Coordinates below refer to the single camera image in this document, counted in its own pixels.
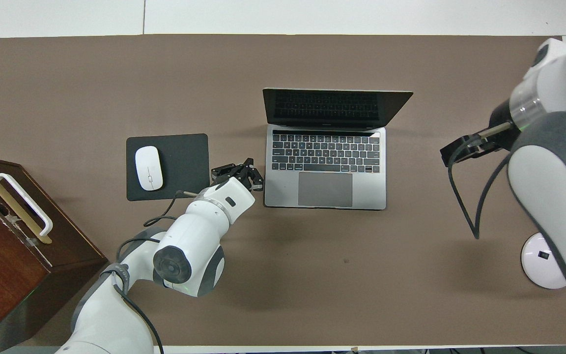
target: laptop trackpad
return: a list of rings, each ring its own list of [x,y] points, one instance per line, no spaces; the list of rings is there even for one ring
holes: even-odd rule
[[[298,205],[352,207],[353,175],[350,173],[299,173]]]

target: brown tabletop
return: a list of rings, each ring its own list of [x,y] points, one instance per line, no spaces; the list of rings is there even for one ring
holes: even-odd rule
[[[126,138],[206,133],[211,167],[253,157],[263,172],[262,88],[413,90],[387,126],[386,210],[265,208],[256,193],[222,240],[226,269],[213,293],[190,298],[141,282],[133,300],[165,345],[566,344],[566,289],[523,274],[519,254],[536,227],[505,174],[474,240],[438,152],[485,128],[543,39],[0,39],[0,159],[22,164],[114,260],[168,203],[126,199]],[[454,168],[470,210],[503,155]],[[73,305],[35,344],[68,338]]]

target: white mouse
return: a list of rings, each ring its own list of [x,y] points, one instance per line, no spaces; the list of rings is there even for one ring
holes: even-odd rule
[[[135,152],[135,166],[139,184],[144,190],[157,190],[163,186],[163,174],[159,150],[153,146],[144,146]]]

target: white handle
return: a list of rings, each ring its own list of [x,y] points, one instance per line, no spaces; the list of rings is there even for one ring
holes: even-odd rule
[[[40,232],[40,235],[41,236],[47,235],[47,233],[49,233],[49,231],[51,231],[52,227],[54,226],[54,224],[52,223],[52,220],[49,218],[49,216],[47,216],[47,214],[43,211],[43,209],[41,209],[41,207],[38,206],[38,204],[36,204],[34,199],[32,199],[32,197],[30,197],[25,192],[25,190],[23,190],[23,188],[20,186],[20,184],[18,184],[18,182],[16,180],[14,180],[14,178],[12,176],[10,176],[7,173],[0,173],[0,180],[2,178],[5,179],[6,181],[8,181],[8,183],[10,183],[11,186],[13,186],[14,190],[16,190],[16,192],[19,193],[19,195],[22,196],[23,199],[25,199],[25,201],[27,202],[29,207],[31,207],[34,210],[34,212],[36,214],[38,214],[38,217],[40,217],[41,220],[43,220],[43,222],[45,222],[45,227],[43,227],[43,230]]]

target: white floor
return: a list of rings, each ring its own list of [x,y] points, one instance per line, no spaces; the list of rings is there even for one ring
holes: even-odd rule
[[[152,33],[566,36],[566,1],[0,0],[0,37]]]

